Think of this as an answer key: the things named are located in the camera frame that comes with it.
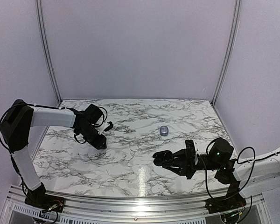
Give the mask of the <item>purple earbud charging case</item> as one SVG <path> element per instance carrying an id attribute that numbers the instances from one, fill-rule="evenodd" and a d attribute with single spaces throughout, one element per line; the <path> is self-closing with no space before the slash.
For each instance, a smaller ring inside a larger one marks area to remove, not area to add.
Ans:
<path id="1" fill-rule="evenodd" d="M 161 126 L 159 132 L 161 136 L 168 136 L 169 128 L 167 126 Z"/>

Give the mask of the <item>black earbud charging case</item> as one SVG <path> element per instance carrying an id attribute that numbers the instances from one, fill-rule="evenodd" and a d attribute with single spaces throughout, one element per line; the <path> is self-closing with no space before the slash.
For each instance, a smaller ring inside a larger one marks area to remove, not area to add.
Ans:
<path id="1" fill-rule="evenodd" d="M 173 153 L 169 150 L 156 152 L 153 154 L 153 163 L 156 166 L 163 166 L 173 161 Z"/>

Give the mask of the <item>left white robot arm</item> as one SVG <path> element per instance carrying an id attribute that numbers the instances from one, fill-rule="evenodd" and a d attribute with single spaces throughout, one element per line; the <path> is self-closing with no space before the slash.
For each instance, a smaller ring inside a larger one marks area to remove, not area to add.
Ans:
<path id="1" fill-rule="evenodd" d="M 0 142 L 11 154 L 15 170 L 23 184 L 32 191 L 31 199 L 40 208 L 48 206 L 49 196 L 38 177 L 28 152 L 30 129 L 36 126 L 61 126 L 73 129 L 74 138 L 82 135 L 82 144 L 88 143 L 97 150 L 107 148 L 104 132 L 113 128 L 107 121 L 107 110 L 94 104 L 78 111 L 69 107 L 50 107 L 28 104 L 21 99 L 0 119 Z"/>

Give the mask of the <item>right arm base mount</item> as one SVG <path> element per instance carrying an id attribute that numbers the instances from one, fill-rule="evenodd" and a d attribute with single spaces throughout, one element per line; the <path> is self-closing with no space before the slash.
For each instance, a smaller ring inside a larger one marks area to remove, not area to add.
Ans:
<path id="1" fill-rule="evenodd" d="M 228 187 L 226 195 L 221 197 L 213 197 L 210 194 L 207 181 L 205 181 L 205 185 L 206 191 L 210 197 L 205 201 L 205 208 L 210 214 L 246 206 L 246 200 L 239 193 L 240 181 L 231 183 Z"/>

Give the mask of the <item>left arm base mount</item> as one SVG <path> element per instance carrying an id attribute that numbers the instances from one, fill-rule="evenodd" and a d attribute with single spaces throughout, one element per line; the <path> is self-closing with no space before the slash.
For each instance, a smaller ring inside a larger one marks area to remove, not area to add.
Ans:
<path id="1" fill-rule="evenodd" d="M 22 187 L 22 190 L 26 196 L 25 204 L 43 209 L 45 211 L 63 211 L 65 199 L 59 196 L 48 195 L 42 182 L 41 185 L 35 190 L 30 190 L 26 184 L 24 184 L 24 186 L 25 188 Z"/>

